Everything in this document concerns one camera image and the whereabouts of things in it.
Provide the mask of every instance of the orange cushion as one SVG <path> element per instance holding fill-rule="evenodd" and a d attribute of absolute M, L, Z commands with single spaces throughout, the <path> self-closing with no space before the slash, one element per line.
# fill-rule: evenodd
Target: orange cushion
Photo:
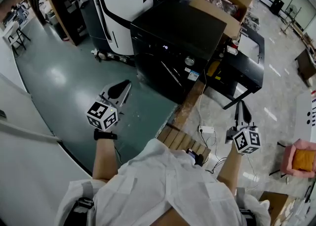
<path fill-rule="evenodd" d="M 292 169 L 312 172 L 314 157 L 315 151 L 313 150 L 296 149 L 292 161 Z"/>

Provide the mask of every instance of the cardboard box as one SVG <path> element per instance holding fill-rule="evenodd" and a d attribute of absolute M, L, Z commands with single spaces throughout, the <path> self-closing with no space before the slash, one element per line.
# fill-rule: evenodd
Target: cardboard box
<path fill-rule="evenodd" d="M 259 201 L 270 201 L 269 214 L 271 225 L 274 225 L 277 220 L 280 223 L 289 220 L 293 212 L 295 199 L 287 194 L 265 191 Z"/>
<path fill-rule="evenodd" d="M 252 0 L 229 0 L 233 4 L 238 5 L 240 17 L 235 19 L 231 17 L 228 13 L 218 8 L 216 5 L 206 1 L 206 0 L 192 0 L 190 6 L 200 9 L 213 17 L 216 17 L 224 21 L 227 26 L 224 30 L 224 34 L 228 37 L 235 39 L 240 31 L 240 25 L 243 22 L 243 19 L 247 13 L 247 8 L 249 7 Z"/>

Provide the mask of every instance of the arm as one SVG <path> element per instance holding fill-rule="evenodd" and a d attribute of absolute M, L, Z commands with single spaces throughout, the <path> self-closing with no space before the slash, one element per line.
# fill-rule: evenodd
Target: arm
<path fill-rule="evenodd" d="M 217 177 L 217 180 L 224 183 L 233 195 L 236 191 L 241 156 L 242 154 L 237 152 L 235 144 L 232 143 L 232 149 Z"/>
<path fill-rule="evenodd" d="M 108 182 L 118 173 L 114 142 L 111 139 L 98 139 L 92 178 Z"/>

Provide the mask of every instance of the black table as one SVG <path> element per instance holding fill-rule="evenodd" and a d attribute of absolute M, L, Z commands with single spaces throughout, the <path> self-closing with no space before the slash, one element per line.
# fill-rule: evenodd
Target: black table
<path fill-rule="evenodd" d="M 216 79 L 219 74 L 218 72 L 216 73 L 216 71 L 212 77 L 207 76 L 206 78 L 208 86 L 231 100 L 229 104 L 223 107 L 225 110 L 248 96 L 250 93 L 256 93 L 262 88 L 263 84 L 265 40 L 261 35 L 248 26 L 244 25 L 242 27 L 242 32 L 259 45 L 258 62 L 253 61 L 240 51 L 237 55 L 225 52 L 224 57 L 221 59 L 221 62 L 216 69 L 216 71 L 220 71 L 221 79 Z M 212 58 L 219 59 L 219 56 L 214 55 Z M 234 98 L 238 83 L 246 87 L 247 91 L 239 97 Z"/>

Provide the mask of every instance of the wooden slat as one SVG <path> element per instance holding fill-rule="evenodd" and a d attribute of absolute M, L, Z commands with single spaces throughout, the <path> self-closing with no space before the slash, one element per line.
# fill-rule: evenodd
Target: wooden slat
<path fill-rule="evenodd" d="M 203 144 L 201 144 L 200 147 L 197 150 L 197 155 L 203 154 L 205 149 L 206 149 L 206 147 Z"/>
<path fill-rule="evenodd" d="M 203 157 L 204 157 L 204 163 L 207 160 L 207 156 L 209 155 L 209 153 L 211 152 L 210 149 L 206 148 L 206 150 L 202 153 Z"/>
<path fill-rule="evenodd" d="M 204 84 L 200 80 L 194 84 L 184 103 L 176 110 L 175 117 L 171 123 L 173 126 L 182 129 L 198 97 L 202 94 L 203 88 Z"/>
<path fill-rule="evenodd" d="M 196 153 L 199 147 L 200 147 L 200 143 L 196 141 L 194 145 L 192 146 L 191 150 L 193 150 Z"/>
<path fill-rule="evenodd" d="M 171 146 L 169 147 L 169 149 L 177 149 L 180 145 L 180 143 L 182 142 L 184 136 L 186 135 L 186 133 L 180 131 L 176 138 L 173 140 Z"/>
<path fill-rule="evenodd" d="M 186 134 L 179 144 L 179 147 L 177 149 L 179 150 L 187 150 L 187 146 L 189 145 L 189 142 L 192 140 L 191 136 Z"/>
<path fill-rule="evenodd" d="M 170 134 L 171 127 L 170 126 L 164 126 L 160 134 L 158 135 L 157 139 L 161 142 L 164 142 L 166 140 L 168 134 Z"/>
<path fill-rule="evenodd" d="M 184 150 L 187 151 L 187 149 L 191 149 L 192 146 L 194 145 L 194 142 L 195 142 L 195 141 L 194 141 L 193 139 L 191 139 L 190 142 L 188 143 L 187 147 L 185 147 Z"/>
<path fill-rule="evenodd" d="M 171 129 L 170 133 L 168 134 L 167 138 L 164 140 L 163 143 L 169 148 L 178 133 L 178 130 Z"/>

